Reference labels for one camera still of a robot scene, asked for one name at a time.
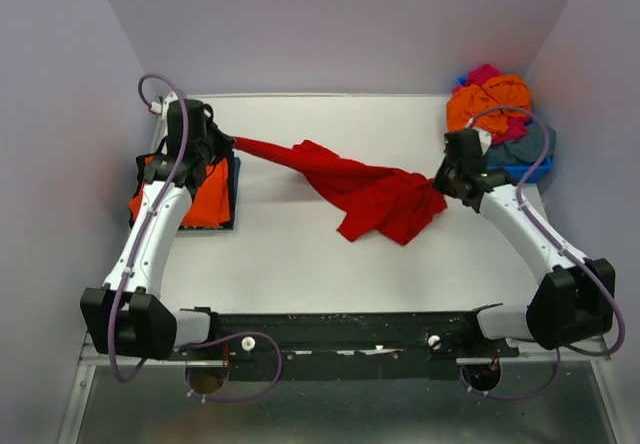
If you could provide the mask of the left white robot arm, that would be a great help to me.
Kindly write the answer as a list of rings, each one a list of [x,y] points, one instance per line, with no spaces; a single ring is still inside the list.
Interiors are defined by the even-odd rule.
[[[210,105],[174,100],[164,116],[166,137],[136,160],[138,188],[125,247],[103,284],[84,290],[80,308],[101,354],[166,359],[188,346],[209,359],[222,344],[211,311],[171,310],[161,301],[161,286],[178,231],[233,228],[240,161]]]

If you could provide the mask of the red t-shirt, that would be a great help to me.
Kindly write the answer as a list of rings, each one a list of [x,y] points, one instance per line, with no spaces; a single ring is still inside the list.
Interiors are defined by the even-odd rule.
[[[287,148],[237,137],[235,148],[302,174],[321,197],[345,212],[337,231],[350,242],[377,231],[407,245],[447,209],[431,179],[347,159],[310,140]]]

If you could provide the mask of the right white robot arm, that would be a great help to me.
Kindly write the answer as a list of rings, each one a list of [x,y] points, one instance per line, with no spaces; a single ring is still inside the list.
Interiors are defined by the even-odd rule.
[[[502,168],[488,168],[478,131],[444,136],[435,190],[458,199],[490,222],[518,252],[537,283],[526,305],[490,305],[460,331],[460,343],[480,356],[496,339],[532,340],[547,350],[603,335],[614,320],[615,271],[572,246],[525,198]]]

